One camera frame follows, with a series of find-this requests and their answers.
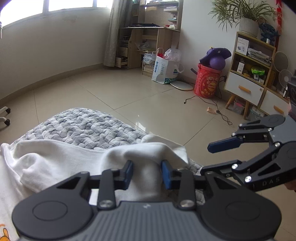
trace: open drawer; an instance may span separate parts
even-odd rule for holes
[[[254,105],[258,105],[264,88],[240,75],[230,72],[224,89]]]
[[[121,66],[127,65],[127,64],[128,64],[127,58],[122,58],[122,57],[115,58],[115,66],[116,67],[121,68]]]
[[[288,115],[289,104],[267,90],[260,109],[269,115]]]

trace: white cloth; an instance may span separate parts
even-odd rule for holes
[[[0,154],[0,222],[6,226],[11,241],[18,238],[11,222],[14,206],[32,193],[80,171],[100,175],[109,168],[122,168],[127,160],[132,160],[132,180],[127,191],[115,192],[117,202],[161,201],[161,161],[168,160],[173,168],[188,164],[183,146],[154,135],[143,137],[141,144],[102,150],[88,150],[55,140],[28,140],[13,148],[2,144]],[[90,202],[95,204],[96,198],[92,195]]]

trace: red bucket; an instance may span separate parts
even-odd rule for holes
[[[194,93],[202,98],[213,98],[221,72],[221,70],[212,69],[199,63]]]

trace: window frame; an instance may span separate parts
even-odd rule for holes
[[[6,29],[6,28],[8,28],[10,26],[21,23],[23,21],[30,20],[32,18],[44,18],[45,16],[51,16],[51,15],[54,15],[54,14],[60,13],[60,12],[71,12],[71,11],[78,11],[78,10],[98,10],[98,9],[110,10],[110,8],[108,8],[108,7],[97,7],[96,4],[97,4],[97,0],[93,0],[93,6],[92,7],[66,8],[66,9],[49,11],[49,0],[43,0],[42,13],[35,14],[35,15],[32,15],[32,16],[29,16],[29,17],[26,17],[26,18],[19,19],[17,21],[12,22],[12,23],[9,23],[9,24],[3,26],[3,29]]]

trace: blue figurine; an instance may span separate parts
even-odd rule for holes
[[[267,39],[270,40],[270,45],[274,45],[275,37],[280,36],[280,34],[271,26],[269,23],[261,23],[259,25],[261,30],[261,41],[266,42]]]

